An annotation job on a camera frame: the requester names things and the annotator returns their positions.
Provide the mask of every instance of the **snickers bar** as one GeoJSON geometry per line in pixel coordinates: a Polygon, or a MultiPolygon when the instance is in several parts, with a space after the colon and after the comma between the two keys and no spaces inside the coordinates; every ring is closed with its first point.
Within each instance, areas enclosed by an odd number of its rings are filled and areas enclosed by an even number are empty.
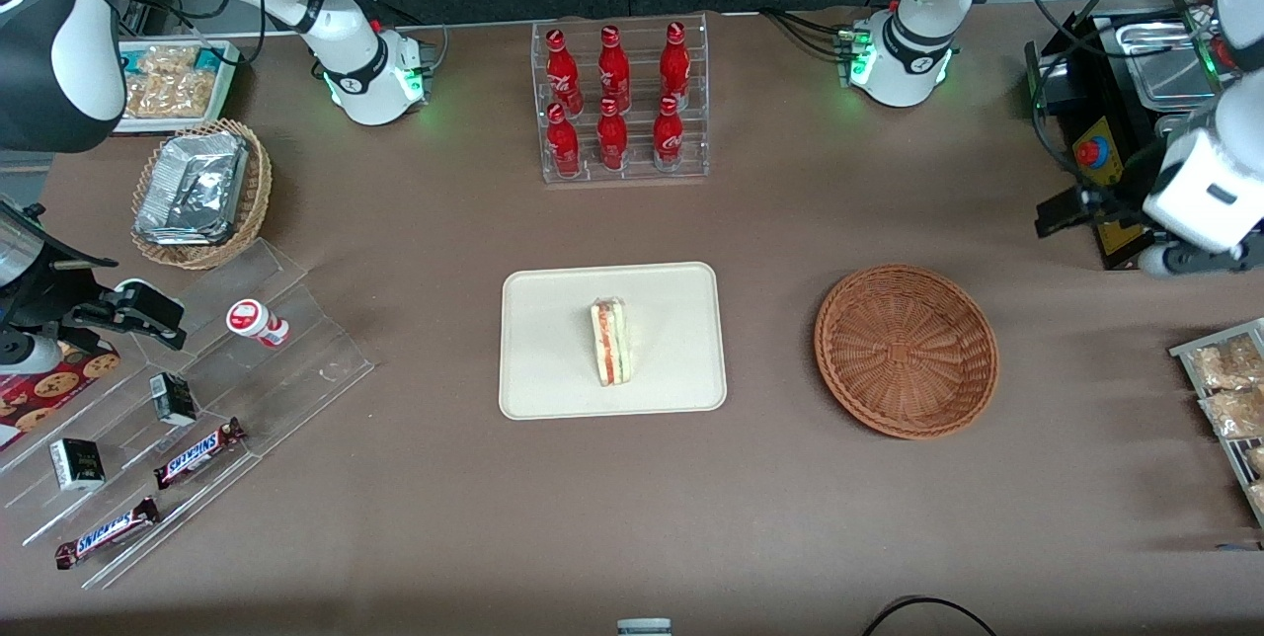
{"type": "Polygon", "coordinates": [[[153,498],[145,498],[140,501],[140,505],[137,507],[126,511],[110,522],[106,522],[78,540],[66,542],[57,547],[57,569],[70,569],[81,563],[95,550],[99,550],[105,545],[119,542],[123,537],[131,535],[137,530],[148,527],[157,522],[162,522],[162,515],[158,515],[158,506],[154,505],[153,498]]]}
{"type": "Polygon", "coordinates": [[[234,416],[228,424],[215,430],[215,434],[195,443],[187,451],[171,459],[171,463],[154,469],[154,478],[158,479],[158,489],[166,491],[176,482],[191,475],[195,470],[205,465],[216,454],[245,437],[245,431],[234,416]]]}

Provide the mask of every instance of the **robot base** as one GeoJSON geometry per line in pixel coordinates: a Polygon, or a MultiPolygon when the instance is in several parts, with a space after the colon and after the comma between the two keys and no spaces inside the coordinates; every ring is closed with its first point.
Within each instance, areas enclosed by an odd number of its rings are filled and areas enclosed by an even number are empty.
{"type": "Polygon", "coordinates": [[[397,120],[415,106],[430,101],[431,81],[434,80],[435,47],[420,43],[415,38],[402,37],[397,32],[379,33],[387,43],[387,66],[369,83],[365,92],[350,95],[339,91],[329,83],[334,102],[355,123],[387,124],[397,120]]]}
{"type": "Polygon", "coordinates": [[[839,80],[843,87],[866,91],[882,105],[915,106],[930,97],[930,91],[947,77],[952,52],[938,63],[928,58],[929,67],[924,72],[909,73],[884,40],[882,29],[890,19],[890,11],[877,11],[872,18],[852,25],[851,40],[846,40],[848,33],[836,38],[836,51],[842,56],[853,56],[849,61],[839,61],[839,80]]]}

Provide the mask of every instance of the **table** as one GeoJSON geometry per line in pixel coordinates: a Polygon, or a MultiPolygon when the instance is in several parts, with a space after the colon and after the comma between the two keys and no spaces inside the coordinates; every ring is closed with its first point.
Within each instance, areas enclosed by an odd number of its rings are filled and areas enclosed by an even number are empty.
{"type": "MultiPolygon", "coordinates": [[[[1035,239],[1069,183],[1023,110],[1036,11],[977,6],[913,110],[839,90],[767,20],[709,21],[712,177],[616,190],[541,182],[528,25],[456,29],[432,105],[379,129],[270,38],[226,110],[276,164],[264,235],[380,367],[111,589],[0,525],[0,631],[834,635],[923,593],[1001,633],[1260,632],[1264,559],[1211,551],[1258,532],[1165,348],[1261,315],[1264,286],[1106,273],[1086,228],[1035,239]],[[683,260],[718,272],[723,407],[501,415],[506,277],[683,260]],[[818,303],[887,262],[952,277],[996,329],[999,392],[958,435],[876,435],[817,373],[818,303]]],[[[128,236],[153,145],[59,158],[46,219],[123,262],[104,282],[178,292],[193,276],[128,236]]],[[[972,632],[930,611],[889,632],[932,625],[972,632]]]]}

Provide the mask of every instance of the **empty wicker basket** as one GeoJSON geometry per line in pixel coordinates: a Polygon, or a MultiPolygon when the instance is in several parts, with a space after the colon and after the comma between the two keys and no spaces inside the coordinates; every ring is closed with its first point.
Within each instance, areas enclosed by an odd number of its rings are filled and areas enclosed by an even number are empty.
{"type": "Polygon", "coordinates": [[[947,277],[880,266],[844,277],[817,315],[817,364],[856,419],[900,439],[971,425],[996,391],[996,338],[947,277]]]}
{"type": "MultiPolygon", "coordinates": [[[[186,271],[206,271],[233,260],[259,236],[259,228],[263,228],[263,219],[268,214],[268,195],[272,191],[272,162],[268,159],[268,150],[263,149],[259,138],[249,128],[233,120],[198,124],[197,128],[176,133],[176,137],[210,135],[210,133],[235,133],[250,145],[250,158],[245,164],[245,181],[241,182],[241,196],[238,202],[233,236],[220,245],[157,245],[143,240],[135,231],[131,231],[133,243],[149,260],[177,266],[186,271]]],[[[162,147],[154,149],[154,153],[149,156],[149,164],[145,164],[144,172],[140,172],[140,182],[137,185],[135,193],[131,195],[131,214],[140,211],[140,204],[144,202],[145,191],[149,190],[149,177],[153,176],[154,163],[158,161],[161,150],[162,147]]]]}

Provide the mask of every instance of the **red emergency stop button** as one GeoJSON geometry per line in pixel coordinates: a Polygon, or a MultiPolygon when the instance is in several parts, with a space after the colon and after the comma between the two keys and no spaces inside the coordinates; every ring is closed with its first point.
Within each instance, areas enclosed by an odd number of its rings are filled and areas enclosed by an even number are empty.
{"type": "Polygon", "coordinates": [[[1100,169],[1102,164],[1106,164],[1106,159],[1110,159],[1110,142],[1106,142],[1106,138],[1101,135],[1092,140],[1081,142],[1079,147],[1076,147],[1076,162],[1081,167],[1100,169]]]}

